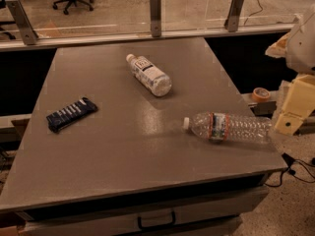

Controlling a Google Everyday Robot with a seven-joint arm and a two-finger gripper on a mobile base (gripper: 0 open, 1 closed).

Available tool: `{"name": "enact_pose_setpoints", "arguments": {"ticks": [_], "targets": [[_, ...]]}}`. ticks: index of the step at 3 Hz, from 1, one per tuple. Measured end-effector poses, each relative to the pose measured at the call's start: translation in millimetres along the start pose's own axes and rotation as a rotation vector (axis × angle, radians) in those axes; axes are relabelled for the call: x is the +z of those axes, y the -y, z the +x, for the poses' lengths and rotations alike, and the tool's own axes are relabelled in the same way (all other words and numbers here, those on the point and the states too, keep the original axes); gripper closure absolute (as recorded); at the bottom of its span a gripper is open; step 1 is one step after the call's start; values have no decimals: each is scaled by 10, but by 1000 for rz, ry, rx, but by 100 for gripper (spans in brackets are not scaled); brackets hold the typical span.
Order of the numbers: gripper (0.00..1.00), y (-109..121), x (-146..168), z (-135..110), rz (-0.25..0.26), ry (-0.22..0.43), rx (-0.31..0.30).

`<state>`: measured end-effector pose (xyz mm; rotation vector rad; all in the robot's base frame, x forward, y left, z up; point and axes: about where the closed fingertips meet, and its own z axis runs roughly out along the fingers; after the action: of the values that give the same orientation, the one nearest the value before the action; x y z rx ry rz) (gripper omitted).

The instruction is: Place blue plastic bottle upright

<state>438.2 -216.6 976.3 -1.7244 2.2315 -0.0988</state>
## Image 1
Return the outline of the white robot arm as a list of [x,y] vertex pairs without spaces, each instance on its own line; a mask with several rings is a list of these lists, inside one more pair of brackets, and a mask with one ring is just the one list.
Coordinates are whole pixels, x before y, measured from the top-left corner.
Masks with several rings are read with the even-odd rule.
[[290,32],[270,45],[265,54],[283,57],[297,73],[275,124],[279,133],[293,135],[315,110],[315,5],[300,15]]

